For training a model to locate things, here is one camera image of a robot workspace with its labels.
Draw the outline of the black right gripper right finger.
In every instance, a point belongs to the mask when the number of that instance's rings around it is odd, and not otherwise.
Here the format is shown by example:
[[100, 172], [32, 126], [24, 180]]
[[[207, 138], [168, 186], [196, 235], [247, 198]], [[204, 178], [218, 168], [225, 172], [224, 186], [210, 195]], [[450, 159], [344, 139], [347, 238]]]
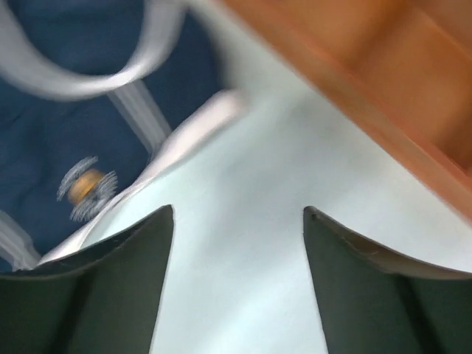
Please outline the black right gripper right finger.
[[330, 353], [469, 353], [471, 275], [397, 253], [320, 210], [303, 238]]

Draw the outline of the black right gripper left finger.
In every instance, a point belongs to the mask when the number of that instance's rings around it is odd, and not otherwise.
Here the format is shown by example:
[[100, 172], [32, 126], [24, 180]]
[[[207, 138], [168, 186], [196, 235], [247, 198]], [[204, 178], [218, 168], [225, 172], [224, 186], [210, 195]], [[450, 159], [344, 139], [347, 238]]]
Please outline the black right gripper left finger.
[[166, 205], [112, 237], [1, 275], [3, 353], [148, 353], [173, 242]]

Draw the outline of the navy underwear with white trim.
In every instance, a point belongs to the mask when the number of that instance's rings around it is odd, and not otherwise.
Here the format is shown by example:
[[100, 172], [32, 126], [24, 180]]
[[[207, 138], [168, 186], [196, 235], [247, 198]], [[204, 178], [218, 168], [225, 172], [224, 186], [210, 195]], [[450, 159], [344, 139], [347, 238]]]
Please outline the navy underwear with white trim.
[[77, 251], [240, 108], [180, 1], [3, 1], [1, 270]]

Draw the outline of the wooden compartment tray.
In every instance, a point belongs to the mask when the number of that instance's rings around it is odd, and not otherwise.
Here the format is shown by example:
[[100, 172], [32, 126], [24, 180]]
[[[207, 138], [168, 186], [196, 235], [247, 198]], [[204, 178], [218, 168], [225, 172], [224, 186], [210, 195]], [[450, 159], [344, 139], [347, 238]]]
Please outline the wooden compartment tray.
[[471, 216], [469, 1], [228, 1], [359, 128]]

